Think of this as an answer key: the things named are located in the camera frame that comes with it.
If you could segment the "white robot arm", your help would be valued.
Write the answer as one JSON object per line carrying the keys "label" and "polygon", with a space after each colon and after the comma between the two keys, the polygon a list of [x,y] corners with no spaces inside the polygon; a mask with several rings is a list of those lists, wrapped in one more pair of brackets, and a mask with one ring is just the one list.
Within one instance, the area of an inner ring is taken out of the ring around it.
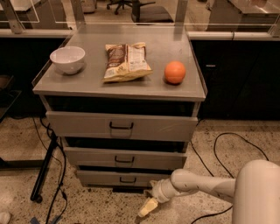
{"label": "white robot arm", "polygon": [[151,196],[138,215],[158,204],[201,191],[233,205],[232,224],[280,224],[280,166],[266,160],[246,163],[236,178],[201,176],[185,169],[151,183]]}

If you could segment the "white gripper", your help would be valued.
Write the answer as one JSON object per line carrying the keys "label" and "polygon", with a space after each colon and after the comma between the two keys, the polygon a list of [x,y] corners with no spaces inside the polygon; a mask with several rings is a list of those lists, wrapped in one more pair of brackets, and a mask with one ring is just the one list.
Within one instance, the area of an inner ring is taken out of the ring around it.
{"label": "white gripper", "polygon": [[139,217],[144,217],[158,207],[158,203],[165,203],[172,198],[180,195],[179,189],[175,186],[172,178],[150,180],[152,187],[151,195],[153,198],[148,198],[138,212]]}

